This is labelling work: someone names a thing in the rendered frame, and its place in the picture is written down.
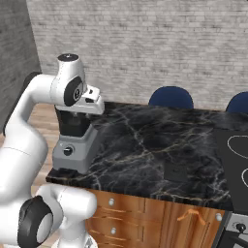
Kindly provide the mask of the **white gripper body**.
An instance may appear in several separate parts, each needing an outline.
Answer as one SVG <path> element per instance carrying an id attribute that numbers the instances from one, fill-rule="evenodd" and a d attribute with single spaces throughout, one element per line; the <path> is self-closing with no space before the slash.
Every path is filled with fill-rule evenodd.
<path id="1" fill-rule="evenodd" d="M 103 114 L 105 111 L 105 104 L 101 96 L 98 96 L 96 100 L 81 97 L 80 100 L 71 107 L 56 106 L 56 108 L 70 112 Z"/>

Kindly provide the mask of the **grey blender with black jar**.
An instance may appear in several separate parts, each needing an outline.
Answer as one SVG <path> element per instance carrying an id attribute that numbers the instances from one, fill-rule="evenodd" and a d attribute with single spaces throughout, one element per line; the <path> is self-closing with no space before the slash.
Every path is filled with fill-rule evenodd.
<path id="1" fill-rule="evenodd" d="M 100 147 L 100 133 L 85 113 L 55 110 L 59 139 L 52 151 L 55 170 L 87 173 Z"/>

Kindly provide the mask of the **blue chair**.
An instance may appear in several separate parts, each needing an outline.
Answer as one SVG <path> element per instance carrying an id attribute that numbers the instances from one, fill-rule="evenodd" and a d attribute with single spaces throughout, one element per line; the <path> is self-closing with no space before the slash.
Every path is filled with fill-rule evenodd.
<path id="1" fill-rule="evenodd" d="M 150 97 L 150 106 L 162 106 L 178 109 L 192 109 L 194 102 L 187 90 L 177 86 L 158 88 Z"/>
<path id="2" fill-rule="evenodd" d="M 248 91 L 233 96 L 226 107 L 226 111 L 248 113 Z"/>

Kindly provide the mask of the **wooden drawer front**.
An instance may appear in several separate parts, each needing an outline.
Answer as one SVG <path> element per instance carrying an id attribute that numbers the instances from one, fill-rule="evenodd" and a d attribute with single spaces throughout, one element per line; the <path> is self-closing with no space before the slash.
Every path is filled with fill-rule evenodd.
<path id="1" fill-rule="evenodd" d="M 89 234 L 96 240 L 99 248 L 142 248 L 142 243 L 139 241 L 113 238 L 92 230 Z"/>
<path id="2" fill-rule="evenodd" d="M 145 211 L 145 199 L 116 194 L 111 192 L 92 190 L 97 197 L 98 206 L 104 211 L 117 213 L 143 213 Z M 114 199 L 114 205 L 109 205 L 109 199 Z"/>
<path id="3" fill-rule="evenodd" d="M 117 213 L 104 211 L 100 207 L 94 216 L 86 221 L 89 230 L 101 233 L 113 238 L 125 240 L 143 241 L 144 227 L 131 213 Z M 111 234 L 111 228 L 116 228 L 116 234 Z"/>

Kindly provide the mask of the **black hob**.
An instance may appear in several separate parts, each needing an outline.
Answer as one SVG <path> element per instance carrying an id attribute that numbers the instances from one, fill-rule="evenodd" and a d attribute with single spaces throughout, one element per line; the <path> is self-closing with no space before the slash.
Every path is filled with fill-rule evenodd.
<path id="1" fill-rule="evenodd" d="M 233 211 L 248 214 L 248 133 L 216 129 L 214 135 Z"/>

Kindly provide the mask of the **wooden cupboard door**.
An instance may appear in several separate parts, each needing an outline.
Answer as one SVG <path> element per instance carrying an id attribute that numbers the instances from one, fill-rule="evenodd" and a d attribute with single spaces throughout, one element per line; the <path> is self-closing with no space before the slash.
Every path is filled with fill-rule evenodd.
<path id="1" fill-rule="evenodd" d="M 211 248 L 224 210 L 165 202 L 160 248 Z"/>

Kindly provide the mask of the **steel oven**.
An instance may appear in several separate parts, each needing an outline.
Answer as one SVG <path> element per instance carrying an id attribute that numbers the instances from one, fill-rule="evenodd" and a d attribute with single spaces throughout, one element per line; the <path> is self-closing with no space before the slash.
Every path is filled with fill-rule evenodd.
<path id="1" fill-rule="evenodd" d="M 220 221 L 211 248 L 248 248 L 248 215 L 231 211 L 226 211 L 221 215 L 222 221 Z M 246 226 L 243 233 L 236 229 L 238 223 Z"/>

